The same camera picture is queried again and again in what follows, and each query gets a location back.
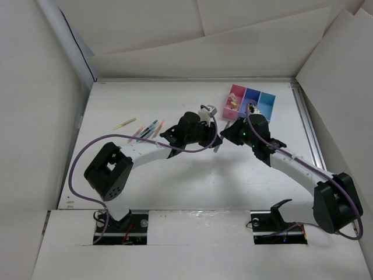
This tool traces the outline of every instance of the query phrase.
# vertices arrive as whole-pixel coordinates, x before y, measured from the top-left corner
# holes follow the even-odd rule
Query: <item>black mounting bracket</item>
[[[214,139],[216,128],[213,122],[209,125],[205,121],[200,121],[198,114],[194,112],[186,112],[182,116],[177,125],[161,133],[160,136],[169,141],[170,145],[176,148],[185,149],[188,144],[198,143],[202,147],[208,146]],[[223,143],[218,136],[211,146],[214,148]],[[178,150],[172,150],[170,156],[178,155],[181,153]]]
[[[282,200],[274,204],[269,211],[250,211],[255,244],[307,244],[305,233],[300,227],[294,227],[278,236],[268,237],[294,224],[285,222],[279,211],[279,208],[289,201],[291,199]]]

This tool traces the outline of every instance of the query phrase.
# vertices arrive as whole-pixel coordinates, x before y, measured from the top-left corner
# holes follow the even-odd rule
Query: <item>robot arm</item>
[[[221,132],[221,135],[236,145],[249,145],[254,155],[268,166],[287,174],[301,186],[306,188],[314,196],[313,216],[317,224],[328,233],[335,233],[356,219],[356,215],[347,202],[344,195],[322,175],[334,179],[350,196],[360,216],[363,209],[360,204],[352,178],[346,173],[338,175],[313,167],[313,170],[304,166],[305,160],[289,152],[286,144],[270,137],[268,122],[261,114],[251,114],[248,118],[251,126],[244,118],[239,118],[231,127]],[[251,130],[255,129],[257,134],[270,145],[265,144]],[[291,157],[279,152],[273,147],[281,148],[288,152]],[[276,206],[277,216],[280,216],[278,208],[290,199],[280,202]]]
[[[198,143],[207,147],[216,135],[216,126],[210,121],[216,109],[201,108],[198,114],[186,112],[179,123],[156,139],[158,144],[142,142],[136,145],[116,146],[109,142],[105,144],[84,173],[84,177],[105,202],[110,217],[118,228],[125,229],[131,220],[131,210],[128,208],[122,193],[131,170],[159,159],[169,159],[179,153],[188,144]],[[216,137],[210,148],[222,143]]]

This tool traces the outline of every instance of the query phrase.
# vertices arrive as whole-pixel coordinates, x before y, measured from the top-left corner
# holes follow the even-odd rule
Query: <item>marker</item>
[[[145,130],[143,132],[140,133],[140,138],[142,138],[148,131],[150,131],[156,124],[157,124],[158,120],[155,120],[153,121],[147,128],[145,128]]]
[[[157,135],[158,135],[159,131],[161,130],[162,126],[164,125],[164,123],[165,123],[165,121],[162,120],[161,124],[160,124],[159,127],[156,129],[156,132],[154,132],[154,134],[153,134],[153,139],[154,139],[155,137],[157,137]]]
[[[136,121],[136,118],[131,118],[129,121],[126,121],[125,123],[123,122],[122,124],[117,125],[116,127],[114,127],[114,130],[117,130],[121,127],[124,127],[125,125],[128,125],[128,124],[132,123],[133,121]]]
[[[224,130],[226,130],[226,129],[229,127],[230,124],[231,124],[230,121],[227,122],[226,127],[224,127]],[[220,144],[219,146],[216,146],[216,147],[214,148],[214,153],[217,153],[217,151],[219,150],[220,146],[221,146],[221,144]]]
[[[144,136],[142,136],[142,139],[148,139],[151,134],[153,134],[153,132],[156,130],[156,127],[153,127],[148,133],[145,133]]]
[[[132,135],[132,137],[136,137],[137,135],[139,135],[139,133],[142,132],[144,128],[145,128],[145,125],[143,125],[142,127],[140,127],[140,129],[137,130],[137,131],[135,132],[135,134]]]

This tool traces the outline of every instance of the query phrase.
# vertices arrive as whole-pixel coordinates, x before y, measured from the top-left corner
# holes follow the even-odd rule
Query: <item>pink marker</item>
[[[146,126],[146,125],[143,125],[142,127],[140,127],[140,129],[137,130],[137,131],[135,132],[135,134],[132,135],[132,137],[136,137],[136,136],[138,136],[138,135],[140,134],[140,132],[142,132],[142,131],[144,130],[145,126]]]

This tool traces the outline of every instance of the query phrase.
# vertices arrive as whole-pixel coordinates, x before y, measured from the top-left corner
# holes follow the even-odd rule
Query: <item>yellow marker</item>
[[[114,130],[118,130],[119,128],[121,127],[124,127],[125,125],[128,125],[132,122],[136,121],[136,118],[131,118],[129,121],[126,121],[125,123],[123,122],[122,124],[120,125],[117,125],[116,127],[114,127]]]

